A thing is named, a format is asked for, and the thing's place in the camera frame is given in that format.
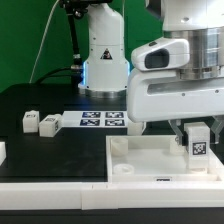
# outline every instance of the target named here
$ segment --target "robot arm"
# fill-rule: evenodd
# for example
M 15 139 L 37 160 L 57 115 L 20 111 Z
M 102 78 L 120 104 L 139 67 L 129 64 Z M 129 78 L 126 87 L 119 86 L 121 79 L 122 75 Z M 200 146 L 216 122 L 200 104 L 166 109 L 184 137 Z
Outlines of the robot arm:
M 148 122 L 214 116 L 217 136 L 224 114 L 223 1 L 147 0 L 146 6 L 163 19 L 164 35 L 132 53 L 129 118 Z
M 99 98 L 126 95 L 129 63 L 124 55 L 124 20 L 108 4 L 112 0 L 61 0 L 68 15 L 74 72 L 82 76 L 79 92 Z M 88 13 L 89 57 L 82 63 L 74 18 Z

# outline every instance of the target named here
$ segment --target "green wall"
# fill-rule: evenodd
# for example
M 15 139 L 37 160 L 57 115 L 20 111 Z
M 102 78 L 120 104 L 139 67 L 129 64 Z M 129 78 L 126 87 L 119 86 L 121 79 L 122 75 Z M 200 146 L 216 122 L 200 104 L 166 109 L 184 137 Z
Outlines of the green wall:
M 28 83 L 50 10 L 55 0 L 7 0 L 0 3 L 0 91 Z M 126 0 L 125 45 L 130 60 L 134 48 L 161 36 L 161 23 L 146 11 L 145 0 Z M 121 12 L 122 1 L 112 8 Z M 88 56 L 88 23 L 76 21 L 80 51 Z M 72 63 L 72 50 L 65 11 L 57 7 L 35 79 L 46 72 Z

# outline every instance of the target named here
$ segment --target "white plastic casing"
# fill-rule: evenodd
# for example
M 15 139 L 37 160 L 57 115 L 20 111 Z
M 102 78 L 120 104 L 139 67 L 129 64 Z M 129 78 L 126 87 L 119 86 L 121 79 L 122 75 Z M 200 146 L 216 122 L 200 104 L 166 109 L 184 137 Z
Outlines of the white plastic casing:
M 23 117 L 23 132 L 24 133 L 33 133 L 38 132 L 39 128 L 39 111 L 29 111 L 26 112 Z
M 162 0 L 164 31 L 224 26 L 223 0 Z
M 62 116 L 60 114 L 48 115 L 40 122 L 39 128 L 41 137 L 54 137 L 62 128 Z
M 132 52 L 132 63 L 135 68 L 140 71 L 162 70 L 179 68 L 186 65 L 190 60 L 189 43 L 185 39 L 168 39 L 160 38 L 153 44 L 145 44 Z M 145 58 L 147 55 L 155 53 L 159 50 L 166 50 L 169 54 L 169 64 L 164 68 L 148 69 L 145 66 Z
M 134 69 L 128 83 L 127 112 L 133 122 L 162 121 L 224 114 L 223 77 L 219 86 L 184 90 L 177 70 L 141 72 Z M 167 91 L 166 84 L 177 83 L 179 89 Z
M 79 88 L 101 92 L 125 90 L 129 62 L 124 55 L 124 20 L 107 4 L 89 6 L 88 16 L 90 50 Z M 106 51 L 111 59 L 104 58 Z

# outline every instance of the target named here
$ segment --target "black cable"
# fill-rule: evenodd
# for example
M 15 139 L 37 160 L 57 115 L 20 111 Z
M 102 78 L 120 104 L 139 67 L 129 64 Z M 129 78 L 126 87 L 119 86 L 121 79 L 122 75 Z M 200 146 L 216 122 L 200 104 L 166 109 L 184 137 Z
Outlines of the black cable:
M 62 72 L 62 71 L 71 71 L 71 68 L 70 67 L 64 67 L 64 68 L 57 68 L 57 69 L 54 69 L 50 72 L 48 72 L 47 74 L 45 74 L 43 77 L 39 78 L 35 83 L 36 84 L 41 84 L 43 80 L 47 79 L 47 78 L 50 78 L 50 77 L 53 77 L 54 74 L 58 73 L 58 72 Z
M 41 80 L 41 82 L 38 82 L 37 84 L 41 84 L 45 79 L 49 79 L 49 78 L 60 78 L 60 77 L 73 77 L 73 75 L 51 75 L 48 77 L 45 77 L 43 80 Z

